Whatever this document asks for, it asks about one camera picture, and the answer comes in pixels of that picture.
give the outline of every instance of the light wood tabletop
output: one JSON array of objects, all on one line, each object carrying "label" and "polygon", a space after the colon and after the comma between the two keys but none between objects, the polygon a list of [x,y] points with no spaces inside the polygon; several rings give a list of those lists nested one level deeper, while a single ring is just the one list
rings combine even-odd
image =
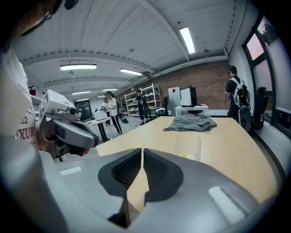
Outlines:
[{"label": "light wood tabletop", "polygon": [[[176,155],[190,153],[240,184],[259,203],[278,193],[267,159],[249,134],[232,118],[213,118],[217,127],[206,132],[164,132],[163,129],[173,119],[171,116],[161,116],[98,145],[97,151],[104,156],[141,147]],[[144,208],[144,194],[148,190],[146,173],[141,169],[127,191],[129,202],[139,211]]]}]

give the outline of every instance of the ceiling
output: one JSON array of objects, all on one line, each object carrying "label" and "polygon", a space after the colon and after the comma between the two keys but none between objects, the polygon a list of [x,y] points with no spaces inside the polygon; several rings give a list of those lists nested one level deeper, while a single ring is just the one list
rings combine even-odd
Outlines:
[{"label": "ceiling", "polygon": [[[121,68],[159,74],[205,56],[227,55],[245,5],[244,0],[83,0],[72,10],[60,7],[39,29],[17,39],[14,48],[30,85],[65,96],[90,90],[82,98],[93,97],[147,80]],[[194,54],[180,35],[183,27],[190,30]],[[77,63],[97,68],[60,70]]]}]

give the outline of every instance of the white table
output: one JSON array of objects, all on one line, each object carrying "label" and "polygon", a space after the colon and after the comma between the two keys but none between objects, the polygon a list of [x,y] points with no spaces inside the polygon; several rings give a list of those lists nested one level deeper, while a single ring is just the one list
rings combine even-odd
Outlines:
[{"label": "white table", "polygon": [[179,116],[179,112],[182,111],[203,111],[204,115],[208,115],[208,106],[205,104],[201,104],[201,106],[194,106],[194,107],[182,107],[179,105],[178,107],[175,108],[176,111],[176,117]]},{"label": "white table", "polygon": [[111,119],[111,117],[107,117],[107,118],[99,120],[99,121],[98,120],[92,120],[92,121],[86,122],[86,124],[89,125],[89,126],[97,124],[98,128],[99,128],[99,131],[100,131],[100,134],[101,134],[101,137],[102,137],[102,140],[103,140],[103,142],[106,142],[106,141],[108,141],[108,138],[106,136],[106,133],[105,133],[105,130],[104,130],[104,127],[103,127],[103,122],[106,122],[106,121],[108,121],[110,119]]}]

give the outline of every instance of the person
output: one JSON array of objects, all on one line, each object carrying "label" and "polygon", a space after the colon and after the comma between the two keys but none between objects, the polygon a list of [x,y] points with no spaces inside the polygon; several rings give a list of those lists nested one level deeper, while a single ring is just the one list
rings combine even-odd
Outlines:
[{"label": "person", "polygon": [[[0,97],[5,99],[0,104],[0,108],[3,110],[0,121],[4,122],[4,127],[0,128],[0,136],[14,136],[17,139],[25,140],[38,150],[45,149],[48,143],[40,133],[39,126],[36,125],[26,73],[11,42],[19,36],[27,35],[39,24],[49,20],[58,10],[61,2],[62,0],[19,2],[15,14],[8,16],[7,25],[0,41],[0,87],[5,87],[5,91],[0,91]],[[50,137],[52,133],[53,127],[47,124],[45,136]]]},{"label": "person", "polygon": [[115,99],[115,96],[111,91],[108,91],[106,92],[106,98],[108,100],[108,109],[109,109],[109,113],[110,113],[113,125],[117,129],[117,132],[119,134],[122,134],[122,129],[118,121],[117,101]]},{"label": "person", "polygon": [[136,93],[137,93],[137,97],[136,97],[135,101],[138,104],[138,112],[140,114],[140,119],[142,121],[140,125],[142,126],[148,122],[148,118],[149,118],[145,114],[145,111],[144,111],[144,107],[147,105],[147,103],[144,100],[145,96],[141,93],[141,90],[137,90]]},{"label": "person", "polygon": [[[107,101],[106,98],[104,99],[104,101],[103,101],[103,103],[101,105],[101,110],[106,111],[107,116],[110,117],[110,111],[108,109],[108,101]],[[111,126],[110,119],[107,120],[105,124],[106,124],[106,126]]]},{"label": "person", "polygon": [[[239,83],[241,82],[241,79],[237,76],[237,69],[235,66],[231,66],[228,70],[228,74],[231,78],[235,78]],[[227,117],[231,117],[235,119],[238,122],[238,111],[239,107],[235,104],[233,95],[235,94],[237,84],[233,80],[229,80],[226,83],[226,95],[228,96],[228,99],[231,101]]]}]

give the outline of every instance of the monitor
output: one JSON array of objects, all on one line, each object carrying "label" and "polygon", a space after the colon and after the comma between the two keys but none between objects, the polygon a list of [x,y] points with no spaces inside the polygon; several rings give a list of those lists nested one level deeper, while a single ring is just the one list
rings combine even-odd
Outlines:
[{"label": "monitor", "polygon": [[196,102],[196,88],[187,87],[180,90],[181,94],[181,105],[183,107],[193,107],[197,105]]}]

